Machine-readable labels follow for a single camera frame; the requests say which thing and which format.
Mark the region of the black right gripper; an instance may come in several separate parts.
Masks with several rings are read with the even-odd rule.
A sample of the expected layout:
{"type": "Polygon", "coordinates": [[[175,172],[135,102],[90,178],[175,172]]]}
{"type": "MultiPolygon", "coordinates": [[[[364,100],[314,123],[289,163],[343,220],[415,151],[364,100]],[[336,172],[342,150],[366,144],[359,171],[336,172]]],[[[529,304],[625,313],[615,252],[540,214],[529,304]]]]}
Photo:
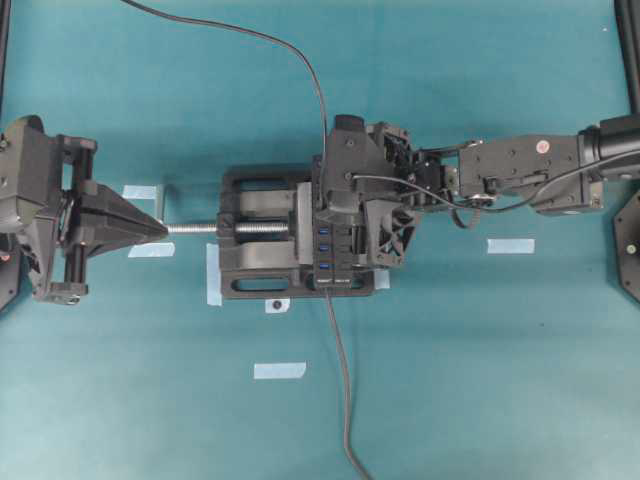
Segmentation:
{"type": "MultiPolygon", "coordinates": [[[[358,222],[352,225],[366,225],[367,256],[374,268],[399,267],[420,216],[448,207],[450,188],[445,185],[443,153],[413,148],[409,132],[387,122],[365,122],[365,128],[367,162],[351,175],[360,193],[358,222]]],[[[320,220],[320,173],[330,133],[313,173],[312,212],[320,220]]]]}

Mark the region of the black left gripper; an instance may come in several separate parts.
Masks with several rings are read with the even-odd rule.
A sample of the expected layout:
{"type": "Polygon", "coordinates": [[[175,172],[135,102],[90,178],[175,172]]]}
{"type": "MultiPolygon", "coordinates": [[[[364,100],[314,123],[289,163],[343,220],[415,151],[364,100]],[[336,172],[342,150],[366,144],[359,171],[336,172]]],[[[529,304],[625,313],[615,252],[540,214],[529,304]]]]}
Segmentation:
{"type": "Polygon", "coordinates": [[[88,293],[86,260],[162,240],[167,228],[92,178],[97,143],[45,133],[37,115],[1,134],[1,253],[19,253],[29,267],[33,298],[76,304],[88,293]],[[67,246],[74,210],[116,230],[80,230],[67,246]]]}

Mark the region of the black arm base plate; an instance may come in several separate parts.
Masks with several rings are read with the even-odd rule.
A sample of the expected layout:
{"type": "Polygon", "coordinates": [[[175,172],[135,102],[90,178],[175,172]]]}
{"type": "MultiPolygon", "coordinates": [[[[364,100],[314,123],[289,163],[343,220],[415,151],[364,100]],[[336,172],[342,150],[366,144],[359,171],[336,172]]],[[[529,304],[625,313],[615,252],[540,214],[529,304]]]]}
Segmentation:
{"type": "Polygon", "coordinates": [[[613,230],[620,286],[639,302],[639,192],[616,213],[613,230]]]}

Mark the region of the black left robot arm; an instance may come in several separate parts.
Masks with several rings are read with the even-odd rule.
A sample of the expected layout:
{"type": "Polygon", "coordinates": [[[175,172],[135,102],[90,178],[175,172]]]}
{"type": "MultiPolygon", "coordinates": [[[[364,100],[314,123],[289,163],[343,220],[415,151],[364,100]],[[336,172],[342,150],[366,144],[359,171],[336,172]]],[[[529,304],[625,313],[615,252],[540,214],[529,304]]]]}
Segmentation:
{"type": "Polygon", "coordinates": [[[28,276],[41,302],[75,305],[87,295],[89,258],[163,239],[167,228],[93,180],[97,143],[49,136],[37,115],[1,134],[1,304],[28,276]]]}

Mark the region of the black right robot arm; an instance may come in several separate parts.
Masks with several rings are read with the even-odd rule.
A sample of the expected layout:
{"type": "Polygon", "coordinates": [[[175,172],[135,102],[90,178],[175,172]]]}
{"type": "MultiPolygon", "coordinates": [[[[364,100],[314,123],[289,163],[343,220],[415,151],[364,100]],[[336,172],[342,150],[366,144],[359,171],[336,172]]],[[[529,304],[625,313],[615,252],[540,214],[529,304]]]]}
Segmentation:
{"type": "Polygon", "coordinates": [[[402,260],[419,218],[462,210],[494,213],[498,197],[516,208],[567,215],[596,205],[595,187],[639,174],[639,118],[607,119],[573,136],[524,135],[440,149],[410,147],[384,123],[366,128],[339,116],[326,155],[285,179],[307,185],[296,221],[269,208],[258,233],[291,236],[294,265],[372,269],[402,260]]]}

